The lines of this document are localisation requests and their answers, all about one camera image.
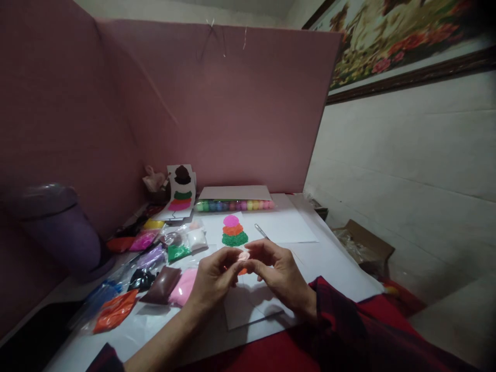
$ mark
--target hand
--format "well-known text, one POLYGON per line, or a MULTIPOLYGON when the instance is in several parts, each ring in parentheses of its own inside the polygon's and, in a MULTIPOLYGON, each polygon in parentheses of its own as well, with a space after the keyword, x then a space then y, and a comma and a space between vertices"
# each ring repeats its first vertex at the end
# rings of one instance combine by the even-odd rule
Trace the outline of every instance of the hand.
POLYGON ((224 298, 229 287, 236 287, 238 273, 243 268, 236 262, 241 252, 237 248, 223 247, 203 258, 185 307, 207 313, 224 298))
POLYGON ((241 264, 248 273, 257 273, 258 281, 263 279, 283 304, 316 322, 317 295, 303 279, 291 251, 268 239, 253 241, 245 248, 250 251, 250 259, 241 264))

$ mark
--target pink wall panel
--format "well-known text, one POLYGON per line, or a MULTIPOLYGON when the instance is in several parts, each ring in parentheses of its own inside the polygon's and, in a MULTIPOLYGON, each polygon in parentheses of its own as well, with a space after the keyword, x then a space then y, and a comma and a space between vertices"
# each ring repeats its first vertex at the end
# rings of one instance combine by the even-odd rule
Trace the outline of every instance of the pink wall panel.
POLYGON ((192 164, 200 189, 303 190, 341 34, 97 24, 145 163, 192 164))
MULTIPOLYGON (((142 202, 143 164, 93 18, 72 1, 3 1, 0 50, 0 189, 72 185, 108 236, 142 202)), ((4 214, 0 272, 0 335, 65 276, 4 214)))

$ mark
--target purple clay packet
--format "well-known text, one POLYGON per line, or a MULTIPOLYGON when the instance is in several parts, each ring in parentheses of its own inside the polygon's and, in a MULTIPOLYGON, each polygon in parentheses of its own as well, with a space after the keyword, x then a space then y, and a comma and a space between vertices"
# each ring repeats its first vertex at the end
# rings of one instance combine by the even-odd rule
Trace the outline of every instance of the purple clay packet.
POLYGON ((179 282, 180 277, 181 269, 164 266, 150 290, 141 297, 140 301, 157 305, 167 305, 169 296, 179 282))
POLYGON ((165 257, 162 251, 162 245, 159 244, 159 246, 153 248, 150 252, 148 252, 138 260, 137 269, 147 269, 152 267, 153 264, 159 264, 164 260, 165 257))

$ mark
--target sleeve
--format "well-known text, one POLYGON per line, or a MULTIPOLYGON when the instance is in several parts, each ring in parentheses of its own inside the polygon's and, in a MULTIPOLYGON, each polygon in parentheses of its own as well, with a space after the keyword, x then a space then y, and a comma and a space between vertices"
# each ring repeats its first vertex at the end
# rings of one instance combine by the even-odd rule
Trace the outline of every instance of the sleeve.
POLYGON ((310 287, 317 293, 321 370, 478 371, 419 335, 362 313, 321 276, 310 287))
POLYGON ((86 372, 125 372, 112 346, 105 344, 86 372))

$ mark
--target clay modeling tool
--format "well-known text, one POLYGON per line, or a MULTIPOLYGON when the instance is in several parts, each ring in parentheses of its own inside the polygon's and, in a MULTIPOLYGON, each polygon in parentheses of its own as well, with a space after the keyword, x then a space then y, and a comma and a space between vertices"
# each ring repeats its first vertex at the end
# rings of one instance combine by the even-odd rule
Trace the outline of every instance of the clay modeling tool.
POLYGON ((255 228, 258 230, 259 233, 262 234, 262 236, 264 238, 266 238, 267 240, 270 240, 269 237, 265 234, 265 232, 260 228, 260 226, 258 226, 258 224, 255 224, 255 228))

